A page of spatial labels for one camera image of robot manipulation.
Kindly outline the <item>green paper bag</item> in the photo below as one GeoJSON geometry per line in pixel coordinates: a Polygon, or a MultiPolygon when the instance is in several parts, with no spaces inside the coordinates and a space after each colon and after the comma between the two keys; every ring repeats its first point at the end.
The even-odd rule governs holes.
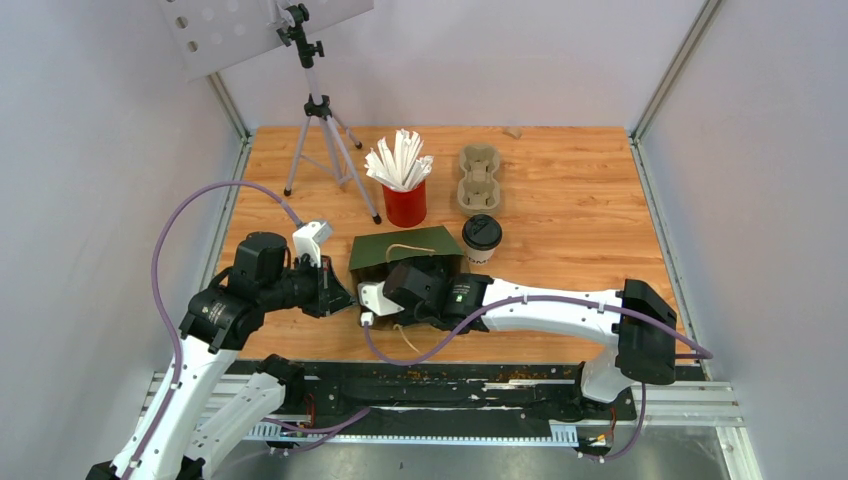
{"type": "Polygon", "coordinates": [[[423,328],[450,330],[459,319],[450,312],[448,293],[469,272],[464,252],[443,226],[357,236],[348,271],[361,282],[385,282],[384,295],[404,310],[379,319],[372,330],[423,328]]]}

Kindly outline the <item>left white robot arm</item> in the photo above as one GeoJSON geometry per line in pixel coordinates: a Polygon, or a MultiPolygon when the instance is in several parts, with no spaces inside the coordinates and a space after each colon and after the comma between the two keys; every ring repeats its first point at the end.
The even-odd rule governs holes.
{"type": "Polygon", "coordinates": [[[261,361],[246,384],[209,419],[202,412],[249,336],[270,312],[299,309],[321,318],[354,305],[321,246],[326,222],[300,226],[290,240],[249,234],[232,266],[189,301],[175,329],[174,357],[131,438],[90,479],[209,479],[247,433],[277,409],[306,400],[304,368],[279,355],[261,361]]]}

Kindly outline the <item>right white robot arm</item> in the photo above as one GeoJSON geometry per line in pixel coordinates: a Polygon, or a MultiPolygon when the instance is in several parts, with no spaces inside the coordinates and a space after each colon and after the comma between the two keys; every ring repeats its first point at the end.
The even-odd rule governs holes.
{"type": "Polygon", "coordinates": [[[601,414],[634,382],[676,380],[676,313],[641,280],[628,279],[618,290],[565,291],[426,271],[404,260],[386,279],[361,284],[359,296],[376,317],[457,333],[535,331],[601,345],[601,353],[580,367],[570,392],[584,417],[601,414]]]}

